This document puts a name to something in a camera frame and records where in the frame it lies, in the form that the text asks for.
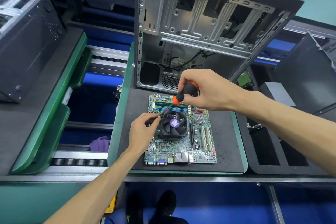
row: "shoe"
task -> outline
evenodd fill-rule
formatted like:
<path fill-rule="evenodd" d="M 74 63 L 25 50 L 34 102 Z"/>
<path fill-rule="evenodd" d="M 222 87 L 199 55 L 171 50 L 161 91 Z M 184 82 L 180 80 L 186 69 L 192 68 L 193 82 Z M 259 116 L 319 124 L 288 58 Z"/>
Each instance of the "shoe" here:
<path fill-rule="evenodd" d="M 128 224 L 144 224 L 144 201 L 136 191 L 127 199 L 126 216 Z"/>
<path fill-rule="evenodd" d="M 176 207 L 176 195 L 172 190 L 166 190 L 163 192 L 156 205 L 154 216 L 169 217 L 173 214 Z"/>

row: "motherboard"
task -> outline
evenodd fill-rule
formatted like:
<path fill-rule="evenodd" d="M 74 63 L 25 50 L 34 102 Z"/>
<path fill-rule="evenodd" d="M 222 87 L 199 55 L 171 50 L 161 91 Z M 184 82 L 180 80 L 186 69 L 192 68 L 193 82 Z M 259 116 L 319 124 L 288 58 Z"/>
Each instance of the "motherboard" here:
<path fill-rule="evenodd" d="M 149 95 L 148 112 L 162 113 L 173 96 Z M 177 163 L 216 164 L 209 112 L 194 106 L 171 106 L 161 117 L 145 151 L 146 165 Z"/>

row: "orange screwdriver handle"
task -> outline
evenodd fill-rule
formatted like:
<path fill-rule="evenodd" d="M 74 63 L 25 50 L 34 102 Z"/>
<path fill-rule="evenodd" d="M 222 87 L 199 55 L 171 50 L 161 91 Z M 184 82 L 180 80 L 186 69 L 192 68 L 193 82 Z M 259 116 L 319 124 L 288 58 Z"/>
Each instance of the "orange screwdriver handle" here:
<path fill-rule="evenodd" d="M 193 81 L 187 81 L 187 84 L 184 86 L 183 90 L 179 92 L 176 96 L 173 97 L 173 103 L 175 105 L 179 105 L 183 99 L 185 94 L 189 94 L 191 96 L 195 95 L 199 91 L 199 87 L 197 83 Z"/>

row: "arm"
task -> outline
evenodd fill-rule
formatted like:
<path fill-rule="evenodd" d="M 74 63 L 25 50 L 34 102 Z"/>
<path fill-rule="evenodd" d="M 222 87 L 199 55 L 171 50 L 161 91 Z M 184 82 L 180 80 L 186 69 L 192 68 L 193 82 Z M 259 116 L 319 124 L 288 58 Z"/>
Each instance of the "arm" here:
<path fill-rule="evenodd" d="M 145 121 L 156 118 L 150 127 Z M 132 122 L 128 148 L 118 160 L 54 213 L 45 224 L 98 223 L 120 184 L 145 152 L 160 122 L 158 114 L 143 113 Z"/>
<path fill-rule="evenodd" d="M 244 90 L 209 69 L 183 71 L 178 91 L 187 80 L 198 84 L 200 96 L 186 94 L 186 104 L 248 116 L 336 177 L 336 123 Z"/>

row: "purple fan sticker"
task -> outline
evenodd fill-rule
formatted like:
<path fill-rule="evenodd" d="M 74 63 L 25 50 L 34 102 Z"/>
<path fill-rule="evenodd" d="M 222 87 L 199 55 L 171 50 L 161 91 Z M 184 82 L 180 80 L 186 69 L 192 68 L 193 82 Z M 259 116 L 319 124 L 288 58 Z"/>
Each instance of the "purple fan sticker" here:
<path fill-rule="evenodd" d="M 171 119 L 170 120 L 170 125 L 173 127 L 173 128 L 177 128 L 179 125 L 180 125 L 180 122 L 178 119 Z"/>

